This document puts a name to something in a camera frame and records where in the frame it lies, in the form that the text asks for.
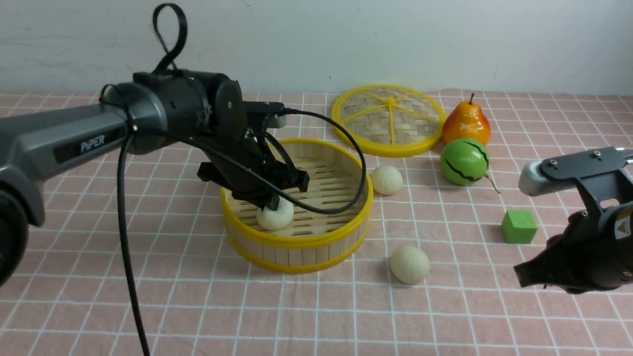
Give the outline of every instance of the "black robotic arm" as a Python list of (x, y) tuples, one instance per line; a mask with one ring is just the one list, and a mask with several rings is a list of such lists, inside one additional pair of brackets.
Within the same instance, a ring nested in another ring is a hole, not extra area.
[[(135, 73), (132, 82), (115, 88), (98, 104), (0, 120), (0, 285), (24, 251), (27, 224), (40, 227), (45, 221), (43, 182), (121, 148), (134, 127), (191, 137), (281, 190), (307, 189), (307, 174), (278, 161), (268, 143), (259, 139), (267, 128), (283, 126), (283, 104), (243, 102), (239, 84), (219, 73)], [(174, 142), (139, 135), (129, 153), (145, 155)], [(203, 163), (199, 171), (203, 180), (257, 207), (276, 208), (279, 199), (273, 191), (209, 156), (213, 163)]]

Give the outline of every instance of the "yellow rim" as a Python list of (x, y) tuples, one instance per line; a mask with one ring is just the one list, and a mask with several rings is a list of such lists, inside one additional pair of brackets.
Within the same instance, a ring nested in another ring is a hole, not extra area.
[(332, 260), (329, 260), (327, 262), (324, 262), (322, 264), (307, 265), (307, 266), (278, 265), (278, 264), (274, 264), (274, 263), (271, 263), (271, 262), (264, 261), (264, 260), (262, 260), (260, 258), (257, 258), (255, 256), (247, 253), (246, 250), (244, 250), (239, 245), (239, 243), (237, 243), (237, 241), (231, 236), (231, 234), (227, 233), (227, 237), (229, 238), (229, 242), (231, 243), (231, 245), (233, 246), (235, 251), (237, 253), (239, 253), (240, 256), (244, 257), (247, 261), (251, 262), (252, 264), (257, 265), (257, 266), (259, 266), (259, 267), (261, 267), (263, 269), (268, 269), (268, 270), (271, 270), (271, 271), (274, 271), (274, 272), (288, 273), (288, 274), (300, 274), (300, 273), (310, 273), (310, 272), (318, 272), (320, 270), (325, 270), (325, 269), (333, 267), (333, 266), (345, 261), (346, 259), (348, 259), (358, 249), (358, 247), (360, 247), (360, 245), (365, 240), (365, 236), (367, 236), (367, 233), (369, 232), (369, 227), (370, 227), (370, 224), (367, 224), (367, 227), (365, 228), (365, 231), (362, 232), (362, 234), (361, 234), (360, 238), (358, 239), (358, 241), (352, 247), (350, 247), (350, 249), (348, 251), (346, 251), (342, 255), (340, 255), (337, 258), (334, 258)]
[[(344, 149), (338, 147), (335, 144), (319, 141), (317, 139), (283, 139), (279, 141), (281, 144), (292, 144), (292, 143), (314, 143), (321, 144), (323, 146), (331, 147), (336, 151), (347, 155), (350, 157), (356, 164), (361, 167), (360, 160), (354, 157), (351, 153), (345, 151)], [(285, 238), (282, 236), (276, 236), (273, 234), (267, 234), (265, 232), (257, 231), (245, 223), (243, 223), (240, 219), (238, 219), (235, 214), (231, 211), (229, 207), (229, 203), (227, 202), (227, 190), (222, 188), (220, 190), (220, 203), (222, 204), (222, 213), (224, 214), (224, 219), (227, 224), (235, 227), (238, 231), (242, 232), (243, 235), (248, 236), (251, 241), (257, 242), (262, 245), (272, 246), (276, 248), (288, 248), (288, 249), (301, 249), (301, 248), (318, 248), (323, 247), (325, 245), (329, 245), (334, 241), (345, 238), (352, 230), (356, 229), (362, 222), (369, 219), (369, 214), (371, 212), (372, 201), (373, 201), (373, 187), (372, 182), (369, 178), (369, 174), (365, 175), (365, 184), (367, 185), (367, 200), (363, 205), (363, 208), (355, 216), (351, 221), (349, 221), (344, 226), (340, 227), (331, 232), (327, 232), (325, 234), (315, 236), (312, 238)]]
[[(364, 153), (368, 153), (370, 155), (373, 156), (380, 156), (380, 157), (390, 157), (390, 158), (401, 158), (401, 157), (411, 157), (411, 156), (417, 156), (421, 153), (424, 153), (426, 151), (431, 150), (433, 147), (435, 147), (435, 145), (437, 145), (439, 143), (439, 141), (442, 139), (442, 125), (444, 124), (444, 122), (446, 121), (446, 113), (444, 112), (444, 109), (442, 108), (442, 106), (440, 104), (437, 103), (437, 101), (433, 100), (431, 97), (429, 97), (426, 94), (423, 94), (421, 92), (415, 91), (413, 89), (409, 89), (409, 88), (405, 88), (405, 87), (400, 87), (400, 86), (389, 86), (389, 85), (372, 85), (372, 86), (365, 86), (365, 87), (359, 87), (353, 90), (350, 90), (348, 92), (346, 92), (345, 94), (341, 95), (341, 97), (339, 97), (336, 102), (334, 103), (334, 106), (332, 107), (332, 119), (334, 121), (336, 121), (338, 124), (340, 124), (341, 126), (345, 127), (344, 123), (345, 120), (341, 120), (341, 118), (339, 117), (339, 111), (341, 109), (341, 105), (343, 104), (343, 102), (345, 100), (347, 100), (352, 94), (355, 94), (357, 92), (361, 92), (367, 89), (375, 89), (375, 88), (393, 88), (393, 89), (398, 89), (401, 91), (405, 91), (407, 92), (407, 94), (400, 96), (398, 98), (396, 98), (396, 102), (399, 101), (400, 99), (402, 99), (404, 96), (406, 95), (417, 95), (420, 96), (421, 98), (426, 99), (429, 103), (431, 103), (431, 105), (433, 106), (433, 108), (435, 108), (435, 110), (437, 111), (438, 115), (439, 115), (439, 126), (437, 128), (437, 131), (435, 131), (431, 136), (427, 137), (426, 139), (420, 141), (420, 142), (416, 142), (416, 143), (410, 143), (410, 144), (393, 144), (393, 137), (392, 137), (392, 144), (379, 144), (379, 143), (375, 143), (375, 142), (371, 142), (367, 139), (364, 139), (362, 137), (358, 137), (355, 134), (352, 134), (351, 132), (349, 134), (352, 135), (352, 137), (354, 137), (354, 140), (356, 141), (356, 143), (358, 143), (358, 146), (363, 150)], [(378, 97), (375, 97), (374, 95), (371, 95), (369, 93), (364, 93), (368, 96), (371, 96), (377, 100), (380, 101), (384, 101)], [(372, 108), (372, 110), (379, 108), (381, 106), (385, 106), (385, 105), (378, 105), (375, 108)], [(393, 116), (392, 116), (392, 111), (391, 108), (389, 108), (389, 121), (391, 123), (391, 134), (394, 134), (393, 131)], [(334, 128), (334, 132), (336, 132), (337, 136), (339, 136), (339, 138), (345, 142), (348, 145), (352, 145), (350, 140), (339, 130)]]

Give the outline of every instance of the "robotic arm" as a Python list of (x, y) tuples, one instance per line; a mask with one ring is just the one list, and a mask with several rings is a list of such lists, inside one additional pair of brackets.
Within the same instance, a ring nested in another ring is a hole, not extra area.
[[(633, 182), (623, 169), (632, 158), (631, 150), (607, 147), (524, 167), (523, 194), (576, 188), (586, 210), (571, 214), (567, 228), (538, 256), (515, 266), (521, 287), (543, 284), (582, 294), (633, 283)], [(619, 205), (601, 206), (611, 199)]]
[[(245, 102), (239, 84), (220, 73), (135, 73), (132, 82), (116, 88), (99, 104), (0, 120), (0, 285), (22, 257), (28, 225), (44, 223), (42, 183), (120, 148), (131, 129), (124, 104), (138, 128), (191, 137), (279, 189), (307, 190), (307, 173), (278, 161), (266, 141), (267, 128), (285, 124), (282, 103)], [(137, 136), (130, 153), (144, 155), (173, 143), (161, 136)], [(201, 164), (202, 180), (259, 208), (277, 208), (279, 196), (268, 187), (208, 156), (213, 163)]]

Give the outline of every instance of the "black stripe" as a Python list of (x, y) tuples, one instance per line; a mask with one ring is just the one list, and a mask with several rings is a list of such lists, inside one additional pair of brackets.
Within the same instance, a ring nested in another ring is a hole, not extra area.
[(470, 143), (470, 142), (468, 142), (468, 141), (464, 141), (464, 143), (467, 143), (467, 144), (469, 144), (469, 145), (473, 146), (474, 148), (477, 148), (477, 151), (479, 151), (479, 153), (481, 153), (481, 155), (482, 155), (482, 156), (484, 156), (484, 159), (486, 160), (486, 170), (488, 170), (488, 169), (490, 168), (490, 162), (488, 162), (488, 156), (486, 155), (486, 153), (485, 153), (485, 152), (483, 152), (483, 151), (481, 150), (481, 148), (479, 148), (479, 146), (477, 146), (477, 145), (476, 145), (476, 144), (474, 144), (474, 143)]
[(456, 169), (456, 168), (455, 168), (455, 167), (451, 164), (451, 162), (449, 162), (447, 159), (444, 159), (444, 161), (445, 161), (445, 162), (446, 162), (446, 164), (448, 165), (448, 168), (450, 168), (453, 172), (455, 172), (455, 173), (459, 174), (459, 175), (460, 175), (460, 177), (461, 177), (462, 179), (466, 179), (466, 180), (467, 180), (467, 181), (469, 181), (469, 182), (477, 182), (479, 179), (481, 179), (481, 178), (475, 179), (475, 178), (473, 178), (473, 177), (468, 177), (468, 176), (464, 175), (464, 173), (462, 173), (461, 171), (457, 170), (457, 169)]

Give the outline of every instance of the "white wall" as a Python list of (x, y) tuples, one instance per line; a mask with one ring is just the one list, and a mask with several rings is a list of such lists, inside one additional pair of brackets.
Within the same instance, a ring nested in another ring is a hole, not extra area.
[[(0, 91), (95, 90), (162, 56), (152, 0), (0, 1)], [(180, 67), (246, 91), (633, 94), (631, 0), (188, 0)], [(175, 17), (161, 26), (175, 40)]]

